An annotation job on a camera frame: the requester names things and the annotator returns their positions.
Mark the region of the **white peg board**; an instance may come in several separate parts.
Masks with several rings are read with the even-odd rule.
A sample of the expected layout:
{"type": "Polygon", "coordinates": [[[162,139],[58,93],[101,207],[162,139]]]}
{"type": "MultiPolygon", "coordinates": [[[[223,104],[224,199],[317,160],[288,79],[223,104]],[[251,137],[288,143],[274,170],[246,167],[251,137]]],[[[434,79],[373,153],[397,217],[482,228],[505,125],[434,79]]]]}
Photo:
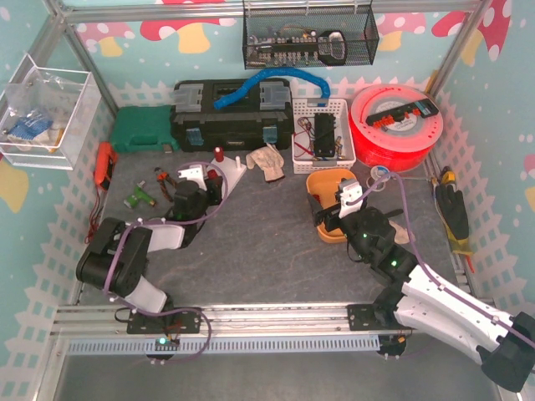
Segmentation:
{"type": "Polygon", "coordinates": [[[246,173],[247,167],[241,162],[239,156],[236,156],[234,159],[224,156],[222,161],[213,159],[211,163],[216,165],[226,176],[228,183],[227,194],[230,195],[239,180],[246,173]]]}

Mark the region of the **beige work glove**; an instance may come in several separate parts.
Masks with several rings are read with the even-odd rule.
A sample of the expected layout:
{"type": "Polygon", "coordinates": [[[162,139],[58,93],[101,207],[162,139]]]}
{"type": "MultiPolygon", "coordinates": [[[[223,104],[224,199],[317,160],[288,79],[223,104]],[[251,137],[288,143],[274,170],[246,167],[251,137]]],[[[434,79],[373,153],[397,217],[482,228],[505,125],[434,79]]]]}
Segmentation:
{"type": "Polygon", "coordinates": [[[277,148],[272,144],[256,149],[246,156],[246,164],[249,170],[258,166],[266,182],[274,182],[285,177],[283,173],[284,159],[277,148]]]}

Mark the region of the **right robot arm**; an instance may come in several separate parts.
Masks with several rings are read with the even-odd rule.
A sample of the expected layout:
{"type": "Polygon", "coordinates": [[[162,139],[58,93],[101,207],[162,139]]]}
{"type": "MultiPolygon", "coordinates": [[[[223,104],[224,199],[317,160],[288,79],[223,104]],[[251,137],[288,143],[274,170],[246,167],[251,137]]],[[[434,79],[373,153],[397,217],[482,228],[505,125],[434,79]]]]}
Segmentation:
{"type": "Polygon", "coordinates": [[[343,232],[349,247],[385,281],[374,301],[384,325],[398,323],[464,353],[496,385],[519,393],[534,372],[534,318],[513,316],[448,282],[414,253],[395,243],[388,216],[374,207],[346,213],[338,203],[324,209],[308,196],[315,225],[343,232]]]}

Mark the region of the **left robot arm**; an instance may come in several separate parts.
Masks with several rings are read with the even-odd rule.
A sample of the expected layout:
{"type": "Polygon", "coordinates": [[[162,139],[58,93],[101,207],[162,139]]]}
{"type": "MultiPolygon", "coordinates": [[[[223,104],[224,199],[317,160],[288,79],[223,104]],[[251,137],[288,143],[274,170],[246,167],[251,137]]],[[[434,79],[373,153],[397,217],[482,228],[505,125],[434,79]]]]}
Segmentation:
{"type": "Polygon", "coordinates": [[[178,313],[172,298],[145,278],[148,254],[187,248],[227,197],[227,179],[211,170],[200,185],[181,178],[175,184],[172,206],[164,216],[128,224],[104,219],[76,267],[78,281],[125,301],[130,306],[128,333],[154,329],[164,343],[176,343],[182,332],[198,332],[201,317],[183,307],[178,313]]]}

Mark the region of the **black screwdriver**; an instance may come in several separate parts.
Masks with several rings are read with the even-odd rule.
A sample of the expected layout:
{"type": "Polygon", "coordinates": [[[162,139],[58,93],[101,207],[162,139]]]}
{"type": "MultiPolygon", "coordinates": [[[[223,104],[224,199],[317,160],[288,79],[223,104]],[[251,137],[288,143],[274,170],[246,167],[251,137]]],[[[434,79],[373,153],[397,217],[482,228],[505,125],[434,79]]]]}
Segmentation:
{"type": "Polygon", "coordinates": [[[390,218],[393,218],[393,217],[396,217],[396,216],[400,216],[403,213],[404,213],[403,209],[395,209],[395,210],[386,212],[385,216],[386,216],[387,219],[390,219],[390,218]]]}

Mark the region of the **crumpled beige cloth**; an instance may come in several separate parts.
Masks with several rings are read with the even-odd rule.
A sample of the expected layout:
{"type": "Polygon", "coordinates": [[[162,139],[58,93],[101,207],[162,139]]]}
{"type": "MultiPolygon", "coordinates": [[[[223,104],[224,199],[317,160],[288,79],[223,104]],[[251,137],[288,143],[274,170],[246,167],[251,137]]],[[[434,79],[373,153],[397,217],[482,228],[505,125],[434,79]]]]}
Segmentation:
{"type": "Polygon", "coordinates": [[[403,226],[390,221],[390,225],[395,229],[395,243],[398,245],[409,244],[415,240],[415,235],[412,231],[407,230],[403,226]]]}

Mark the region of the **green circuit board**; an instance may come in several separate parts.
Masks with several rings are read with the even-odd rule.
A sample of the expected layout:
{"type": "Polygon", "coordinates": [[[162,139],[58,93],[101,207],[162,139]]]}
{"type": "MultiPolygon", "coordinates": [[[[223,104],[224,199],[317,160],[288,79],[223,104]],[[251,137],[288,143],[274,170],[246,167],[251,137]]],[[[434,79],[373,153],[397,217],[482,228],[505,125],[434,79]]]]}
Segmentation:
{"type": "Polygon", "coordinates": [[[150,207],[156,206],[157,204],[156,200],[145,192],[144,187],[145,187],[144,180],[138,182],[135,185],[133,192],[130,195],[128,195],[123,201],[124,205],[127,208],[135,209],[141,202],[146,203],[150,207]]]}

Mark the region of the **white perforated basket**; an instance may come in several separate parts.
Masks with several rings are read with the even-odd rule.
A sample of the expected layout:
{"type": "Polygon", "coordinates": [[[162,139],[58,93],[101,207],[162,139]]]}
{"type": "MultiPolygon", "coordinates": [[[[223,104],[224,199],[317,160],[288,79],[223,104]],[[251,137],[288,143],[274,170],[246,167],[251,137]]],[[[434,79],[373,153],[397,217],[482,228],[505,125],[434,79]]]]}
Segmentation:
{"type": "Polygon", "coordinates": [[[351,169],[356,162],[344,99],[294,99],[292,161],[295,174],[351,169]]]}

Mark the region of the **black battery holder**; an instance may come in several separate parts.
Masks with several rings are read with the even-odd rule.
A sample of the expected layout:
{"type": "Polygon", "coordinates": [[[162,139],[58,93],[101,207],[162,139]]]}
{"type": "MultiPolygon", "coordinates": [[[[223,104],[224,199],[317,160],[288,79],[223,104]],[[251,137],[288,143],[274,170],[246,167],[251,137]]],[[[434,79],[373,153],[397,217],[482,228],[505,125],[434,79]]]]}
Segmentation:
{"type": "Polygon", "coordinates": [[[332,158],[335,155],[335,117],[329,113],[314,115],[313,154],[318,158],[332,158]]]}

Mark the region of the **orange multimeter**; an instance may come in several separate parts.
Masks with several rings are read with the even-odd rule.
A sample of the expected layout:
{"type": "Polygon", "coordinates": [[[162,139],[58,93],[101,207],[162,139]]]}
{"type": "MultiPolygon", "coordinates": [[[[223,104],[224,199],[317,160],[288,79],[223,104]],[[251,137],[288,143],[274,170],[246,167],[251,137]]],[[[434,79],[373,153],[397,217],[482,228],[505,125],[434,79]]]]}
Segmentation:
{"type": "Polygon", "coordinates": [[[117,154],[110,142],[101,142],[97,151],[94,183],[101,190],[108,190],[117,162],[117,154]]]}

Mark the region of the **black rubber glove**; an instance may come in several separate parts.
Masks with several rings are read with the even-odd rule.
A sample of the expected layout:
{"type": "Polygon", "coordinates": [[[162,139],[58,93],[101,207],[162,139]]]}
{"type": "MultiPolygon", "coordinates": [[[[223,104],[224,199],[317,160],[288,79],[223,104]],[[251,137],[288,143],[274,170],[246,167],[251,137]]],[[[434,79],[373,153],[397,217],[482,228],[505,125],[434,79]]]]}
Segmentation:
{"type": "Polygon", "coordinates": [[[455,240],[467,240],[469,223],[463,194],[453,185],[439,184],[435,188],[436,205],[446,224],[448,233],[455,240]]]}

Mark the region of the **red filament spool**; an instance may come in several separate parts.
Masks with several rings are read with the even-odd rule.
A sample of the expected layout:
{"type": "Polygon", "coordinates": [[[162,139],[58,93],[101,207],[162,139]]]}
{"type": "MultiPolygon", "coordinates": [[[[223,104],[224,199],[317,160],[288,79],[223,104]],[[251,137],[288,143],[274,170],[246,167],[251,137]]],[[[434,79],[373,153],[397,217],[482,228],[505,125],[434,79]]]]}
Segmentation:
{"type": "Polygon", "coordinates": [[[427,119],[411,115],[378,129],[365,123],[371,114],[421,99],[434,103],[421,91],[401,84],[377,84],[361,90],[349,109],[357,160],[368,167],[383,165],[395,172],[412,170],[421,164],[442,134],[444,121],[440,111],[427,119]]]}

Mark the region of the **black terminal block strip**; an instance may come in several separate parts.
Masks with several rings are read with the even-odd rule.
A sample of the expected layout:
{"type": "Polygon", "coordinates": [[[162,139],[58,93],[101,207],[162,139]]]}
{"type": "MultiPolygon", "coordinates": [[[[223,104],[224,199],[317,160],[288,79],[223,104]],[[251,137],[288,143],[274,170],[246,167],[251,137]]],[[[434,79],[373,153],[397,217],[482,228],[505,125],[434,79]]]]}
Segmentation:
{"type": "Polygon", "coordinates": [[[371,114],[365,119],[368,126],[374,128],[382,128],[387,125],[399,123],[409,118],[411,115],[427,119],[429,117],[438,115],[439,110],[436,105],[429,99],[421,99],[393,109],[371,114]]]}

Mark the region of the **blue white glove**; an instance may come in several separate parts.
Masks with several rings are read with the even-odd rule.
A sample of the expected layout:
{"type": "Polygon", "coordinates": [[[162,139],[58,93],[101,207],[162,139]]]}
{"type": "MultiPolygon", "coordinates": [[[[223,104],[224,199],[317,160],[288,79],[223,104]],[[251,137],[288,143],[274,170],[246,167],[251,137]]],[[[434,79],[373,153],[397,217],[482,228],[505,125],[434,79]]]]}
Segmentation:
{"type": "Polygon", "coordinates": [[[36,144],[50,142],[49,129],[53,120],[46,112],[34,109],[19,117],[14,126],[8,131],[8,138],[16,141],[27,141],[36,144]]]}

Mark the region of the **red handled pliers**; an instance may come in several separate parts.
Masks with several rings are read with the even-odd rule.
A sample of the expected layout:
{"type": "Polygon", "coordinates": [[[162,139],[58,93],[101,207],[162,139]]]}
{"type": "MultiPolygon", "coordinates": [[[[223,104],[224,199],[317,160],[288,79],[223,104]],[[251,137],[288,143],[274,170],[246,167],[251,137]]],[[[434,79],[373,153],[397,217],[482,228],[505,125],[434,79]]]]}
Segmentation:
{"type": "Polygon", "coordinates": [[[176,190],[178,182],[173,179],[167,171],[164,171],[160,167],[155,167],[154,172],[156,174],[156,180],[160,186],[160,190],[163,196],[169,202],[173,202],[174,196],[169,192],[167,186],[169,185],[172,190],[176,190]]]}

